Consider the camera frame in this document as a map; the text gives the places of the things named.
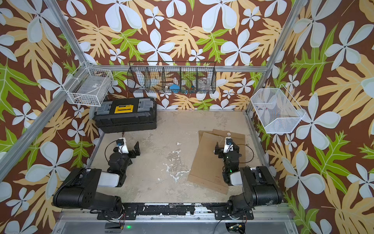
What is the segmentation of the brown kraft file bag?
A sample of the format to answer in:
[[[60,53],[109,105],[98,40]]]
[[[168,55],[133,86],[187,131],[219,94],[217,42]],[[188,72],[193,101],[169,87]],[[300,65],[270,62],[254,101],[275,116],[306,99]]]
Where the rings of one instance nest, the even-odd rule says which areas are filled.
[[[222,175],[224,162],[214,154],[216,144],[223,147],[225,138],[203,133],[188,176],[189,182],[222,194],[228,193]]]

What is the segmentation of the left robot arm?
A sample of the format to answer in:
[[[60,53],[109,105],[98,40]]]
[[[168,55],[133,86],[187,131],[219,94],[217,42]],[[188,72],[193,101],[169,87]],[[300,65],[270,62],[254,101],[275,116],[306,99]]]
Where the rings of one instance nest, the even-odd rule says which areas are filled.
[[[100,193],[97,188],[122,187],[127,178],[128,166],[140,154],[139,142],[133,150],[128,150],[125,139],[117,139],[114,152],[108,160],[107,171],[86,168],[73,170],[53,195],[53,205],[64,209],[121,212],[121,199]]]

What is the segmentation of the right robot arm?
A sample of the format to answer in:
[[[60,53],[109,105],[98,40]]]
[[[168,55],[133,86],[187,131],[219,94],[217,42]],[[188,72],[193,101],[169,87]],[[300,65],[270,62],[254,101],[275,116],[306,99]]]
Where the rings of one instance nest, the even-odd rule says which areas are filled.
[[[223,160],[223,180],[229,186],[241,186],[242,193],[231,196],[227,202],[230,215],[251,212],[257,206],[279,205],[283,201],[281,190],[266,166],[241,167],[240,144],[226,138],[224,147],[216,144],[214,154]]]

